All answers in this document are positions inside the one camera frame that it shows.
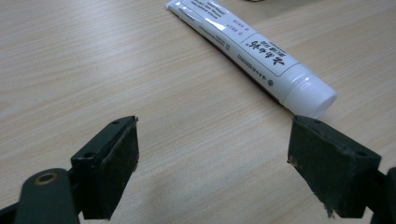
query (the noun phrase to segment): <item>tube cap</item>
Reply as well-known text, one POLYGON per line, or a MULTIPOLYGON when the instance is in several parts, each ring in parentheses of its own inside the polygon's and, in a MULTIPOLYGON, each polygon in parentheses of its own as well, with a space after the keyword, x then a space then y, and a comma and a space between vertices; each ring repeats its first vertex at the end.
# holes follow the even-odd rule
POLYGON ((295 115, 317 119, 337 98, 337 92, 318 77, 306 78, 289 93, 284 106, 295 115))

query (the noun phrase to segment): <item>wooden table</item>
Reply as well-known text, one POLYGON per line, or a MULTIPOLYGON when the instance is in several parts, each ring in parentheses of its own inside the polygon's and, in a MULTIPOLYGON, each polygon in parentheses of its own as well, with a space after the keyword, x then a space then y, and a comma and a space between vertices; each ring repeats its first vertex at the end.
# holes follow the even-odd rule
MULTIPOLYGON (((396 1, 219 2, 338 91, 321 120, 396 166, 396 1)), ((140 162, 110 223, 369 223, 327 218, 286 163, 289 110, 165 3, 0 2, 0 207, 137 115, 140 162)))

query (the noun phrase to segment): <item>white tube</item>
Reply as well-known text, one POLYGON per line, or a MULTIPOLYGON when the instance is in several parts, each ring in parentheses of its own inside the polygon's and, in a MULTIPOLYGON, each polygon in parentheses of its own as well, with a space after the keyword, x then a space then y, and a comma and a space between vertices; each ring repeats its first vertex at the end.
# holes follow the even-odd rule
POLYGON ((213 0, 166 4, 296 115, 319 117, 337 92, 285 50, 213 0))

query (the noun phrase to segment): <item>screw hole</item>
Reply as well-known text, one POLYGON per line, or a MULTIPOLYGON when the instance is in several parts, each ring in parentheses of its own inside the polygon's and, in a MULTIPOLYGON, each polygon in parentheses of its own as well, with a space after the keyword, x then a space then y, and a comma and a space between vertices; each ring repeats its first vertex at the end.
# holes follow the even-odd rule
POLYGON ((46 185, 58 178, 56 173, 46 173, 35 179, 36 185, 46 185))
POLYGON ((85 153, 84 154, 84 158, 86 158, 86 159, 92 159, 93 157, 95 157, 95 153, 93 153, 93 152, 87 152, 87 153, 85 153))
POLYGON ((363 157, 367 156, 367 154, 362 151, 357 151, 356 154, 358 154, 358 156, 363 156, 363 157))

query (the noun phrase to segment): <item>wood grain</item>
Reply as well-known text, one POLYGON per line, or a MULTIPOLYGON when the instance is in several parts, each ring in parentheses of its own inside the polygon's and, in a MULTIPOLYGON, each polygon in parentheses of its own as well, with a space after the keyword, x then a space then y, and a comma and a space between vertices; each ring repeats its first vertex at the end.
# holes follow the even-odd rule
MULTIPOLYGON (((323 121, 396 166, 395 1, 220 2, 339 92, 323 121)), ((369 223, 327 218, 286 163, 292 114, 165 3, 0 2, 0 207, 137 115, 110 223, 369 223)))

